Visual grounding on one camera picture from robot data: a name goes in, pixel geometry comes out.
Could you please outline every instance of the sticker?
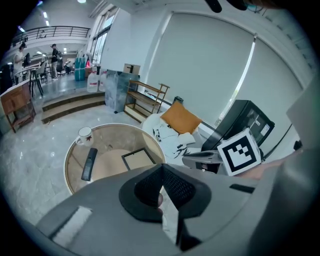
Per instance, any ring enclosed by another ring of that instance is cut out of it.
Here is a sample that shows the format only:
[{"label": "sticker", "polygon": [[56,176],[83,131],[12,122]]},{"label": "sticker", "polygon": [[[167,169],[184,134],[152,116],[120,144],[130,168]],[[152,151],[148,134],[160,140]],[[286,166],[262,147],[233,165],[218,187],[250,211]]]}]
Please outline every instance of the sticker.
[{"label": "sticker", "polygon": [[262,129],[262,131],[260,132],[262,134],[262,136],[265,136],[267,134],[267,132],[269,131],[270,126],[269,125],[265,125]]}]

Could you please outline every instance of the orange pillow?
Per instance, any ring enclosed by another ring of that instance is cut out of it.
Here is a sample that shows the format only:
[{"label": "orange pillow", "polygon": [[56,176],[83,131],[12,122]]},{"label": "orange pillow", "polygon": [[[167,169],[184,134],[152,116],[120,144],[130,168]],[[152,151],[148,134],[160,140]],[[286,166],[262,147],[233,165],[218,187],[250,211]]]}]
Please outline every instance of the orange pillow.
[{"label": "orange pillow", "polygon": [[186,110],[185,107],[178,101],[175,101],[172,106],[161,116],[161,118],[179,134],[192,134],[202,122],[201,119]]}]

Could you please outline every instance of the tiled floor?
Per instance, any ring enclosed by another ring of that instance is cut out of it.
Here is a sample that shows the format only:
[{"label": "tiled floor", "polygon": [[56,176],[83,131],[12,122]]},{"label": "tiled floor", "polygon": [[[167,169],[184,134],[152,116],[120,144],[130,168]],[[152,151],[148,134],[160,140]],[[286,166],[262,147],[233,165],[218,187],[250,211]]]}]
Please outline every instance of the tiled floor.
[{"label": "tiled floor", "polygon": [[77,83],[70,76],[44,85],[45,96],[35,100],[34,122],[18,129],[17,133],[10,130],[0,141],[1,189],[12,209],[32,224],[70,195],[63,164],[79,128],[107,123],[140,125],[123,112],[109,112],[104,105],[42,124],[43,101],[70,93],[70,90],[81,90],[86,85],[82,82],[75,86]]}]

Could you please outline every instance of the wooden cabinet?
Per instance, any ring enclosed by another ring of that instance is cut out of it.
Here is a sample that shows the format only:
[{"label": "wooden cabinet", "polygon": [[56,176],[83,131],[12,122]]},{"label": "wooden cabinet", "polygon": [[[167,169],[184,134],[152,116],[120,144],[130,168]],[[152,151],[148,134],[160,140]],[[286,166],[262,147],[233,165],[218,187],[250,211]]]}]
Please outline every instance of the wooden cabinet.
[{"label": "wooden cabinet", "polygon": [[[16,132],[15,126],[22,125],[23,123],[34,119],[36,112],[31,101],[29,81],[24,81],[9,88],[3,94],[1,94],[1,103],[4,110],[4,114],[13,130]],[[18,118],[16,111],[26,108],[28,114],[22,118]],[[14,115],[14,120],[11,121],[9,115]]]}]

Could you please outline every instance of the ceiling light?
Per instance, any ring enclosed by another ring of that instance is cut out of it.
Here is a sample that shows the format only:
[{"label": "ceiling light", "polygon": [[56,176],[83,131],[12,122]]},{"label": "ceiling light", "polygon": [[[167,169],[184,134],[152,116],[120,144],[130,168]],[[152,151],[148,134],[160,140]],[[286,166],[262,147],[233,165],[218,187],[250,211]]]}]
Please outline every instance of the ceiling light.
[{"label": "ceiling light", "polygon": [[18,26],[18,29],[20,29],[21,32],[26,32],[22,27]]}]

